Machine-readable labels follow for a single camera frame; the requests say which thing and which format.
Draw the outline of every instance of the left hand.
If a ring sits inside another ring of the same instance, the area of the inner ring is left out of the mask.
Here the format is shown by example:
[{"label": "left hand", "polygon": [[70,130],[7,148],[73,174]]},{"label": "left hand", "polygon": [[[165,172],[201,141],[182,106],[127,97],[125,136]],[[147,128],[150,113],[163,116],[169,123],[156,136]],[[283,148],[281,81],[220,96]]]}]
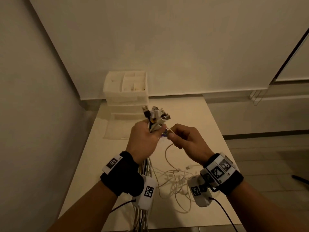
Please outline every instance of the left hand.
[{"label": "left hand", "polygon": [[131,129],[126,151],[131,154],[137,164],[141,164],[155,151],[161,134],[165,131],[164,124],[152,133],[148,130],[148,120],[137,122]]}]

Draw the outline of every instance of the table top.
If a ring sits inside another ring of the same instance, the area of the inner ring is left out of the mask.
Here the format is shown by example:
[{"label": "table top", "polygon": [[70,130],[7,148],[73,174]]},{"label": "table top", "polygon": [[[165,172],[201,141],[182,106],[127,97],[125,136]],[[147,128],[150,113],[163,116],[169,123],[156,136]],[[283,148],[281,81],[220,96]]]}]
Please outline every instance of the table top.
[{"label": "table top", "polygon": [[[234,161],[202,96],[150,98],[149,106],[152,107],[153,105],[163,108],[170,114],[171,120],[166,122],[168,127],[172,127],[176,123],[196,127],[215,153],[223,152]],[[128,140],[108,140],[103,138],[109,117],[110,113],[107,104],[102,101],[60,216],[99,181],[103,165],[126,148]],[[156,168],[155,171],[157,171],[160,184],[166,181],[166,176],[162,175],[161,172],[172,169],[164,157],[165,149],[170,144],[170,140],[161,138],[155,152],[150,157],[152,166]],[[194,175],[199,174],[202,169],[202,166],[187,157],[184,150],[180,150],[175,146],[168,149],[167,158],[176,168],[185,169],[188,165],[194,165],[192,169],[188,170]],[[200,208],[192,202],[191,210],[184,213],[177,204],[175,195],[172,194],[172,184],[171,181],[164,187],[160,187],[163,198],[159,197],[158,189],[155,190],[154,203],[148,219],[149,229],[230,224],[224,211],[216,202],[212,202],[210,206],[205,208]],[[233,223],[239,224],[240,220],[226,196],[216,192],[213,193],[213,197],[222,204]],[[131,199],[130,195],[122,194],[118,197],[115,206]],[[185,195],[177,194],[177,199],[184,209],[189,209],[190,201]],[[127,204],[109,215],[102,231],[129,230],[132,227],[133,220],[133,206]]]}]

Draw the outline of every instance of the hand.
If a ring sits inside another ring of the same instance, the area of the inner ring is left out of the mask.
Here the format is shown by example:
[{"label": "hand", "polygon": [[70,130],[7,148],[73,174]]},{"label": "hand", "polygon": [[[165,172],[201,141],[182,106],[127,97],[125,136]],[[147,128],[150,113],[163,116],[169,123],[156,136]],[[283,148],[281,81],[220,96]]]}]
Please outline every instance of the hand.
[{"label": "hand", "polygon": [[141,164],[151,156],[165,129],[164,124],[159,130],[150,133],[148,120],[139,121],[132,127],[126,151],[131,154],[137,164]]},{"label": "hand", "polygon": [[196,128],[175,124],[171,130],[175,134],[169,132],[168,139],[195,162],[204,165],[214,155]]}]

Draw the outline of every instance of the wrist strap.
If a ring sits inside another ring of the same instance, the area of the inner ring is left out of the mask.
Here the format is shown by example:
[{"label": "wrist strap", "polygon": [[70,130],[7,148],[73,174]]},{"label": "wrist strap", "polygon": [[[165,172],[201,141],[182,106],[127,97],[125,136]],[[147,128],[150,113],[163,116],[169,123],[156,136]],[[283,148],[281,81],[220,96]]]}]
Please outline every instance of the wrist strap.
[{"label": "wrist strap", "polygon": [[144,179],[137,172],[138,166],[131,154],[123,151],[103,167],[101,181],[117,196],[122,192],[138,196],[144,189]]},{"label": "wrist strap", "polygon": [[219,190],[228,195],[243,181],[233,162],[219,153],[211,156],[203,167],[201,176],[214,192]]}]

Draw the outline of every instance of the forearm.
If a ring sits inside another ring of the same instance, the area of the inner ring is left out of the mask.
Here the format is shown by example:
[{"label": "forearm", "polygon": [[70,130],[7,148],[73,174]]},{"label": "forearm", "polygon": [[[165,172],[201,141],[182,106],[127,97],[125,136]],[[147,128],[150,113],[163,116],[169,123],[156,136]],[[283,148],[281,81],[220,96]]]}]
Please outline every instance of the forearm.
[{"label": "forearm", "polygon": [[245,181],[227,198],[247,232],[308,231],[297,218],[266,199]]},{"label": "forearm", "polygon": [[100,232],[116,200],[117,196],[99,181],[47,231]]}]

